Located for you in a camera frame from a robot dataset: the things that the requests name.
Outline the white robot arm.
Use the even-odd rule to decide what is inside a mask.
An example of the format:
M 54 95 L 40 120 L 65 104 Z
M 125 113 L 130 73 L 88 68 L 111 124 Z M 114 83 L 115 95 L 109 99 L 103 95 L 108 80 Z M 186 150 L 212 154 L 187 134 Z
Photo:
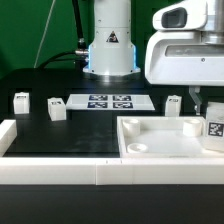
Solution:
M 105 82 L 145 73 L 151 84 L 187 85 L 197 106 L 202 86 L 224 86 L 224 0 L 181 0 L 157 11 L 145 66 L 136 66 L 131 1 L 94 0 L 95 37 L 83 72 Z

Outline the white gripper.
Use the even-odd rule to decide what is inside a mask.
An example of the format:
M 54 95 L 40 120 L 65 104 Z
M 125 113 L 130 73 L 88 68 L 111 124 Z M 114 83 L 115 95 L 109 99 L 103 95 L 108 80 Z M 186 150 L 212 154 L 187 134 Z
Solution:
M 192 85 L 201 113 L 199 86 L 224 86 L 224 0 L 181 0 L 157 11 L 147 44 L 145 77 L 152 84 Z

